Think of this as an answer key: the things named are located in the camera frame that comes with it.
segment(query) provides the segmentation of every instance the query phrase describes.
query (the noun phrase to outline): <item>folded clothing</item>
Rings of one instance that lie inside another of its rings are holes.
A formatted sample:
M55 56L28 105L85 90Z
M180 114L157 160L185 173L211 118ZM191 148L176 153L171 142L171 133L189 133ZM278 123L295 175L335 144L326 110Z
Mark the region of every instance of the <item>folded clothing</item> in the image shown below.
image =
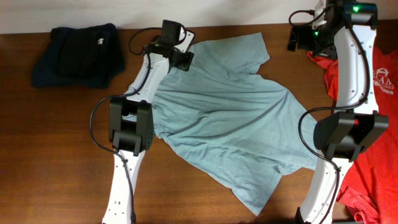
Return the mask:
M155 133L258 215L282 175L315 168L297 132L305 109L288 89L255 75L269 60L261 33L190 51L189 71L172 68L156 91ZM308 142L315 124L311 116L303 121Z
M338 61L317 57L326 69L328 94L338 97ZM398 50L383 55L373 50L373 85L379 113L389 118L387 131L359 155L340 188L338 201L358 222L398 223Z
M34 87L86 85L106 88L124 70L118 31L113 24L54 28L51 42L32 72Z

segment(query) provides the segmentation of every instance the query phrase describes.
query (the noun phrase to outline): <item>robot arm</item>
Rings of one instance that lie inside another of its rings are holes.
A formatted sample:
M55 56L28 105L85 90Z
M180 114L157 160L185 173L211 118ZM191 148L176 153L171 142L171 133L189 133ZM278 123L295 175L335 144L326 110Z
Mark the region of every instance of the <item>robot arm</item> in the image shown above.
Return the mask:
M113 148L126 160L128 176L123 162L114 156L114 172L109 203L103 223L131 223L134 193L139 166L145 151L150 148L154 135L151 102L159 83L176 67L187 71L193 53L187 52L195 34L176 22L163 21L162 35L146 48L144 62L134 83L130 84L127 97L113 98L109 104L109 140ZM134 115L136 120L123 119Z
M312 50L313 57L338 57L339 89L335 113L315 126L314 144L325 159L317 161L309 193L297 209L295 222L330 224L345 174L359 153L387 129L388 118L378 115L372 82L376 5L321 0L309 12L318 19L307 26L293 27L288 49L295 50L297 44L299 49Z

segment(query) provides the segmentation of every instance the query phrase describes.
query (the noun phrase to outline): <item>teal cloth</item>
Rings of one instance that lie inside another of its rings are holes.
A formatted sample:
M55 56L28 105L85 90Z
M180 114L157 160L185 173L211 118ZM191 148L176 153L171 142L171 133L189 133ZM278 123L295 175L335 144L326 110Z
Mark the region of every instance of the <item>teal cloth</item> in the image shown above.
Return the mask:
M282 175L315 168L297 132L305 109L288 89L255 75L269 60L261 33L200 42L190 51L189 71L172 68L157 89L156 136L258 215ZM315 124L311 116L303 121L309 142Z

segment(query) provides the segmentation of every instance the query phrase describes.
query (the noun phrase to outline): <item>wooden table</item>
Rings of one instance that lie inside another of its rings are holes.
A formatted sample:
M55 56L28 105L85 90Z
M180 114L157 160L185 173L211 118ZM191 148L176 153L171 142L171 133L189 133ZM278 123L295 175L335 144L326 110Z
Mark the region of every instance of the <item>wooden table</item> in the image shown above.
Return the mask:
M398 21L380 22L376 45L398 49ZM193 28L196 42L262 32L271 59L259 73L288 88L307 109L330 106L323 70L304 51L286 50L287 24ZM142 57L127 43L136 30L121 30L127 69L106 90L83 86L35 89L30 73L50 41L45 34L0 35L0 223L101 223L108 204L113 157L88 134L95 103L123 93ZM136 49L155 34L142 34ZM329 112L315 113L316 119ZM95 136L107 143L108 109L99 109ZM307 195L313 171L284 176L258 217L226 187L155 139L139 170L135 204L139 223L285 223ZM336 205L338 220L351 219Z

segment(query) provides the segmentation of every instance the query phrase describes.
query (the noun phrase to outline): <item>red cloth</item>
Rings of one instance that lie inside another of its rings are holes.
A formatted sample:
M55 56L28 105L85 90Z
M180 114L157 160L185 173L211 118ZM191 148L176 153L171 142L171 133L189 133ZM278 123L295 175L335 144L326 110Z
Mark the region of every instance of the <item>red cloth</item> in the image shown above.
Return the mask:
M328 94L337 100L338 62L311 58L326 69ZM389 117L387 131L359 155L340 188L338 201L357 222L398 223L398 50L373 50L373 84L379 113Z

